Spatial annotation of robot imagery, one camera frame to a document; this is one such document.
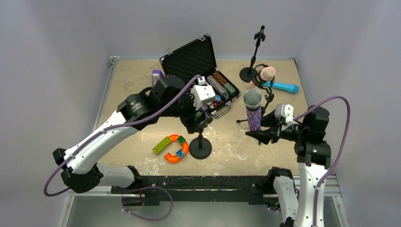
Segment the purple glitter microphone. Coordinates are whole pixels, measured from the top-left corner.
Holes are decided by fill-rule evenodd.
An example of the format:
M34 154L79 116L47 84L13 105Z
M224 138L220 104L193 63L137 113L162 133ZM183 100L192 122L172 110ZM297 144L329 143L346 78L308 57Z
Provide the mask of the purple glitter microphone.
M249 131L261 129L261 103L263 96L258 89L251 88L244 93L243 103L246 107Z

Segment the black tripod shock-mount stand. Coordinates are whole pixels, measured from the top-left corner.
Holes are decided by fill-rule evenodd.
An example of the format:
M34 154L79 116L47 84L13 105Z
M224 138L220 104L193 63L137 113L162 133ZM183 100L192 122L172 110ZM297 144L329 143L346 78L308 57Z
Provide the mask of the black tripod shock-mount stand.
M252 76L254 76L257 72L260 72L264 67L268 67L268 65L265 64L259 64L257 65L254 69L254 73ZM263 117L265 115L266 109L268 107L268 105L272 102L272 100L274 99L274 94L272 92L272 88L268 87L268 88L263 88L263 87L254 87L255 89L258 89L262 96L263 96L263 101L261 103L261 117ZM243 119L243 120L236 120L236 123L242 123L242 122L247 122L248 120Z

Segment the beige pink microphone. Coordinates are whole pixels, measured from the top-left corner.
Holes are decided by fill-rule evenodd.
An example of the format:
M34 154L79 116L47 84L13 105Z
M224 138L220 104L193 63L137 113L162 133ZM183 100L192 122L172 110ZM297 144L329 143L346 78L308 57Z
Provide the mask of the beige pink microphone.
M264 67L260 72L252 76L252 80L247 84L246 89L262 87L264 83L274 80L275 76L276 69L274 67Z

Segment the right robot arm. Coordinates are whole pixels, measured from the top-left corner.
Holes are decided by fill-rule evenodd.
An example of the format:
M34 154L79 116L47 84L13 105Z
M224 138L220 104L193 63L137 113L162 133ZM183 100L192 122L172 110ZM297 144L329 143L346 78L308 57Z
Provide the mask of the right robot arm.
M272 167L256 187L273 191L278 196L282 227L322 227L324 195L323 176L331 166L331 148L324 141L329 123L329 111L310 106L303 121L293 119L291 105L278 105L261 121L267 129L248 131L247 136L260 143L276 143L279 139L293 141L299 168L299 188L289 169Z

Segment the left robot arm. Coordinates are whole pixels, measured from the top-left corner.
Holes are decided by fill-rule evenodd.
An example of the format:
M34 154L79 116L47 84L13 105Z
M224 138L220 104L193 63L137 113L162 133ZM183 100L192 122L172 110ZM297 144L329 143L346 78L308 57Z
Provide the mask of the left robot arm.
M99 128L79 144L58 148L53 157L68 189L84 193L97 186L130 188L139 178L132 166L115 167L99 160L126 138L157 123L160 117L178 117L189 134L201 132L212 121L201 107L216 94L202 76L185 83L175 76L159 79L152 87L129 95Z

